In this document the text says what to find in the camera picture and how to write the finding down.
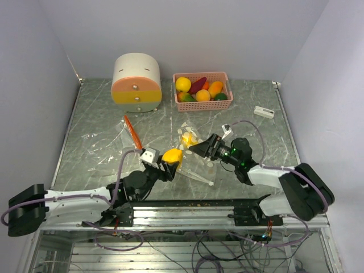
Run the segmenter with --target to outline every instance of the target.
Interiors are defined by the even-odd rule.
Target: gray marble tabletop
[[[283,118],[277,94],[271,81],[230,80],[234,101],[223,111],[197,111],[180,113],[177,110],[172,81],[162,81],[162,102],[157,111],[128,114],[144,147],[157,148],[161,152],[176,146],[178,128],[184,122],[192,122],[202,139],[210,133],[223,135],[221,125],[240,119],[254,122],[266,143],[264,163],[271,166],[295,166],[296,155],[288,128]],[[106,186],[116,180],[116,171],[123,149],[130,147],[120,122],[124,112],[111,99],[111,80],[86,79],[80,88],[75,114],[71,120],[60,167],[56,174],[54,190],[79,191]],[[274,119],[253,114],[255,106],[275,111]],[[262,145],[255,129],[247,123],[234,126],[234,137],[246,137],[253,149],[253,159],[262,156]],[[137,156],[129,155],[123,171],[140,168]],[[214,186],[176,174],[174,181],[158,181],[149,200],[178,200],[201,198],[257,198],[276,190],[268,186],[241,184],[232,172],[219,164]]]

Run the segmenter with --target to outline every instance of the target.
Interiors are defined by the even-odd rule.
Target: transparent plastic wrap
[[[82,136],[85,149],[84,160],[91,177],[113,176],[118,172],[123,152],[135,149],[128,128],[122,120],[107,131]],[[142,169],[137,154],[127,156],[123,165],[123,176],[131,171]]]
[[[213,186],[216,178],[216,162],[202,158],[188,150],[191,145],[203,141],[196,127],[190,122],[184,122],[178,128],[177,133],[179,136],[177,147],[183,151],[183,162],[177,171]]]

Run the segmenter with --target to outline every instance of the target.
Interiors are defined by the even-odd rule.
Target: pink basket
[[[226,101],[201,101],[201,102],[178,102],[176,80],[179,77],[186,77],[195,82],[202,77],[206,77],[208,82],[212,84],[214,81],[222,81],[224,86],[221,92],[227,95]],[[204,110],[224,110],[229,108],[233,101],[233,94],[231,92],[228,76],[225,72],[203,72],[203,73],[179,73],[173,75],[173,89],[175,92],[175,101],[179,112],[186,111],[204,111]]]

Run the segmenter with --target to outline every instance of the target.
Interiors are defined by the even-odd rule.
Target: robotic hand
[[[234,219],[236,226],[267,225],[273,217],[276,217],[274,225],[281,225],[281,214],[296,214],[302,220],[309,221],[324,212],[322,197],[300,176],[287,171],[287,168],[265,169],[253,161],[252,149],[246,138],[236,138],[228,147],[220,136],[212,134],[206,141],[189,149],[199,156],[220,159],[233,165],[241,183],[269,185],[282,189],[284,194],[267,195],[259,199],[158,200],[153,202],[154,206],[233,206],[234,214],[227,216]],[[149,206],[150,203],[144,200],[155,182],[172,181],[183,155],[177,149],[159,155],[158,150],[147,148],[143,149],[140,159],[144,171],[134,171],[119,183],[106,187],[77,192],[45,191],[43,184],[29,187],[9,200],[9,210],[1,217],[2,223],[9,227],[8,235],[22,236],[39,228],[47,229],[47,226],[66,223],[86,225],[91,222],[98,226],[114,226],[118,220],[121,226],[133,226],[133,208]],[[308,164],[303,163],[292,169],[317,187],[327,205],[334,202],[333,193]],[[9,223],[4,220],[7,213]]]

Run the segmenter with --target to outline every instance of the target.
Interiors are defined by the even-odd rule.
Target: white wall
[[[364,2],[330,0],[282,83],[300,156],[332,189],[329,221],[346,272],[362,272]]]
[[[226,71],[281,81],[328,0],[40,0],[80,77],[143,52],[164,77]]]
[[[50,185],[78,79],[36,0],[0,2],[0,211],[35,183]],[[0,224],[1,272],[15,272],[26,237]]]

